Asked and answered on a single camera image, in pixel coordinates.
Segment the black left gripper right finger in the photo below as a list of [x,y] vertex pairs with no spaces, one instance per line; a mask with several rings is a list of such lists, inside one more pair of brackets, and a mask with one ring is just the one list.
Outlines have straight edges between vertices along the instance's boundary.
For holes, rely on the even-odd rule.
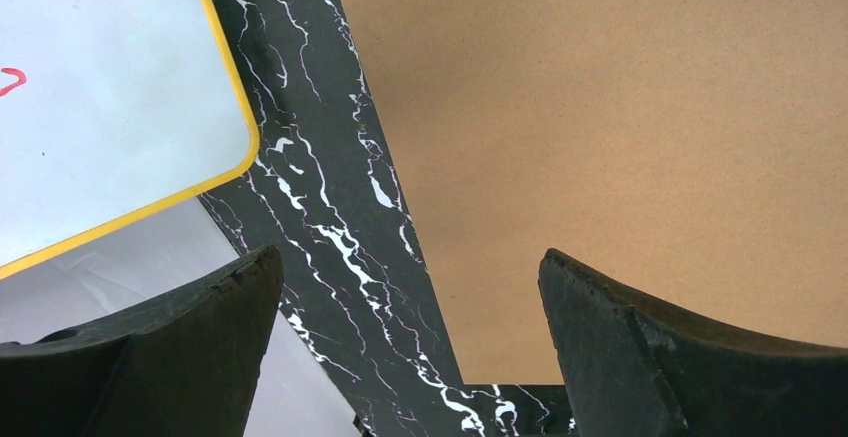
[[843,436],[847,352],[729,325],[556,249],[538,286],[582,436]]

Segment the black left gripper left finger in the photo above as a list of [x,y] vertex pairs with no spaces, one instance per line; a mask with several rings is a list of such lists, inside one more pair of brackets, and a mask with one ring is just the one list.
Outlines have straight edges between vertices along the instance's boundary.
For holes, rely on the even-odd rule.
[[240,436],[284,281],[266,246],[171,291],[1,347],[5,436]]

